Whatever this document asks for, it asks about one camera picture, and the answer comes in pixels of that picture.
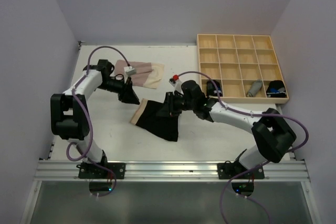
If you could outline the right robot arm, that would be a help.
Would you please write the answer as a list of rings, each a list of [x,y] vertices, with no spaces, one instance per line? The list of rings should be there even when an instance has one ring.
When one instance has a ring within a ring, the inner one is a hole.
[[[219,99],[207,97],[193,80],[183,82],[181,91],[166,93],[157,116],[178,117],[183,111],[193,111],[201,120],[234,126],[254,137],[256,144],[241,152],[227,168],[240,178],[246,178],[264,162],[279,163],[297,138],[277,110],[269,108],[255,116],[254,112],[229,107]]]

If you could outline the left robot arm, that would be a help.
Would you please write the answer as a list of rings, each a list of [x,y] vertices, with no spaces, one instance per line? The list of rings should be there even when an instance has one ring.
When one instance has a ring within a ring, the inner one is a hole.
[[[99,60],[96,65],[83,69],[81,78],[63,93],[53,94],[50,98],[51,131],[54,135],[75,145],[80,153],[71,161],[86,159],[93,162],[90,171],[97,178],[104,178],[109,172],[105,162],[106,155],[93,140],[93,125],[88,112],[87,100],[97,90],[106,90],[118,95],[118,100],[126,104],[139,105],[140,101],[133,90],[130,77],[118,80],[112,77],[114,65],[108,60]]]

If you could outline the black underwear tan waistband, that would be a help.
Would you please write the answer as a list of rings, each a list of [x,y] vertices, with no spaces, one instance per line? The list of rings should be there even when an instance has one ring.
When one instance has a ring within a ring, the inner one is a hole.
[[[130,123],[166,141],[177,142],[179,137],[178,117],[157,116],[162,103],[142,99]]]

